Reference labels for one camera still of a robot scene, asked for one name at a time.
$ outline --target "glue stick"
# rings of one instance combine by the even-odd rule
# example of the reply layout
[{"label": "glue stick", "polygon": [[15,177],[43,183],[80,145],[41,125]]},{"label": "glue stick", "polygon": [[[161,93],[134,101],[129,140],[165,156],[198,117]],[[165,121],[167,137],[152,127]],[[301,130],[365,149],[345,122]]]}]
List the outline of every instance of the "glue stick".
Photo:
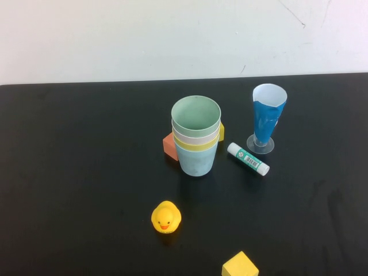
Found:
[{"label": "glue stick", "polygon": [[270,170],[270,166],[264,164],[261,160],[257,159],[235,143],[229,145],[228,152],[258,172],[261,176],[265,176]]}]

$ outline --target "green cup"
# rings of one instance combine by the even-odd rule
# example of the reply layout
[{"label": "green cup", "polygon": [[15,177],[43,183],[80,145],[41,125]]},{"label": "green cup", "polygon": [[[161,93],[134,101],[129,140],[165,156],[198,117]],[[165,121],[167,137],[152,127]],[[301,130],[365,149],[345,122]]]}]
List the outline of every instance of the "green cup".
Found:
[{"label": "green cup", "polygon": [[180,99],[171,109],[172,125],[188,137],[205,137],[220,125],[221,109],[204,96],[188,96]]}]

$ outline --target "toy block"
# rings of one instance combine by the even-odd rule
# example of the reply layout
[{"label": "toy block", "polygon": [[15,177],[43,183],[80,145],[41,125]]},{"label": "toy block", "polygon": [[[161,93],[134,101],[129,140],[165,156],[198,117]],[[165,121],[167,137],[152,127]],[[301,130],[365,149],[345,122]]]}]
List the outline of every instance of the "toy block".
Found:
[{"label": "toy block", "polygon": [[243,251],[223,265],[222,276],[258,276],[259,270]]},{"label": "toy block", "polygon": [[174,137],[173,133],[171,132],[169,135],[167,135],[163,140],[163,151],[165,154],[170,156],[176,161],[179,161],[179,157],[177,154],[177,148],[175,147]]},{"label": "toy block", "polygon": [[222,124],[222,122],[220,122],[220,138],[219,138],[219,142],[224,141],[225,139],[225,127]]}]

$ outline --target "cup base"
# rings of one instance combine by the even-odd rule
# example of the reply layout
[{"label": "cup base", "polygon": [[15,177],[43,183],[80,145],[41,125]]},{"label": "cup base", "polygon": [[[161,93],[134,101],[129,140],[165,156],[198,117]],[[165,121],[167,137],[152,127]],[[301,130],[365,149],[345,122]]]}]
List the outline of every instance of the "cup base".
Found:
[{"label": "cup base", "polygon": [[254,143],[254,134],[252,134],[251,136],[249,136],[247,140],[247,146],[255,154],[267,154],[274,149],[275,143],[274,140],[270,138],[269,142],[266,145],[260,147]]}]

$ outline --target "barcode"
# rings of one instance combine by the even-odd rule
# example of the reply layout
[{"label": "barcode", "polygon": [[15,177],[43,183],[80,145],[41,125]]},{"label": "barcode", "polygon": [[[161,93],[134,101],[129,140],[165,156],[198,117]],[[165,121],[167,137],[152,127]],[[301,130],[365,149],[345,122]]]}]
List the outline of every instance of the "barcode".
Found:
[{"label": "barcode", "polygon": [[258,162],[254,160],[253,158],[250,158],[249,156],[246,157],[246,162],[248,162],[250,165],[254,166],[255,168],[258,167]]}]

